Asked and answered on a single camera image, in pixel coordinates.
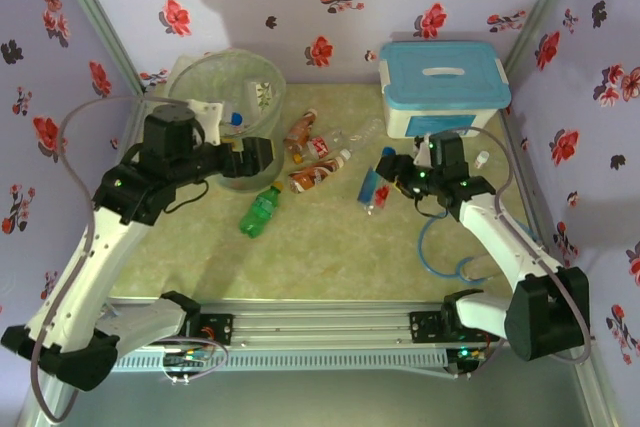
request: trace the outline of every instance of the bottle cap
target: bottle cap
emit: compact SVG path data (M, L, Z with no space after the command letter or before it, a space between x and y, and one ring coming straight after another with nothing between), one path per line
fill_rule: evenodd
M242 115L240 115L237 112L234 112L233 114L231 114L231 125L233 125L234 127L237 127L238 125L242 124Z

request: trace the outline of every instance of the small bottle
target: small bottle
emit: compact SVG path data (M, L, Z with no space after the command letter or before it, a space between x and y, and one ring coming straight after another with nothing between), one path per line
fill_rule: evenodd
M344 140L342 129L333 129L307 142L300 152L293 154L293 161L301 164L307 160L320 160L340 147Z
M396 151L391 147L385 147L382 150L382 156L395 154ZM367 214L372 215L384 209L384 204L391 192L391 184L387 182L381 175L376 173L373 168L369 167L367 175L364 177L360 193L358 194L358 202L364 206Z
M278 196L282 192L282 184L274 182L269 190L258 194L253 201L249 212L240 220L240 232L255 239L264 230L267 222L273 217L273 213L278 207Z
M315 164L308 165L302 170L289 174L289 188L294 194L299 194L320 184L336 170L344 166L345 162L351 158L351 152L342 149L333 159L320 160Z
M372 139L375 139L384 131L384 122L381 119L367 120L358 131L349 137L348 149L353 153L365 147Z
M318 117L318 112L315 109L309 109L293 124L284 139L284 146L289 152L296 154L302 150L309 140L311 126L316 121L316 117Z

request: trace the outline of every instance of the orange bottle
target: orange bottle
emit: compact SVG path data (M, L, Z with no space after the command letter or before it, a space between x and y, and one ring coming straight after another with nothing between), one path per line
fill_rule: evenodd
M315 109L309 109L293 124L284 139L284 146L290 153L297 154L306 145L311 135L311 126L317 116L318 112Z

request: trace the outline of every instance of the white bottle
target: white bottle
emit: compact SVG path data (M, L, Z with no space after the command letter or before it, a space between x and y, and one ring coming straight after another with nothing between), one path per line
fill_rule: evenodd
M296 164L301 164L307 160L320 160L337 150L344 142L345 136L342 133L342 129L333 129L309 140L302 151L293 154L293 161Z

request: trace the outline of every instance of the robotic arm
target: robotic arm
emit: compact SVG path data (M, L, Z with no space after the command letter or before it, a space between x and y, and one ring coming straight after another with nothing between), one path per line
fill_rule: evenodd
M103 176L93 198L92 250L53 320L45 326L47 335L38 359L42 370L88 391L127 353L172 335L197 335L200 306L176 292L163 294L133 314L97 319L125 261L175 200L179 187L204 182L214 174L256 175L272 162L269 139L249 137L242 145L221 143L221 114L221 104L189 101L189 107L158 106L145 118L142 143L132 146ZM85 255L86 236L87 231L49 300L26 325L9 327L2 336L3 346L31 358L53 300Z
M445 329L481 329L506 338L525 360L583 345L584 332L569 302L575 303L588 329L586 275L578 267L565 269L544 252L496 201L491 184L483 177L469 175L459 135L443 132L418 146L415 161L409 155L384 156L376 171L395 183L416 206L424 197L436 196L438 203L482 242L513 292L511 299L478 289L445 297ZM557 276L571 300L560 292L543 265Z

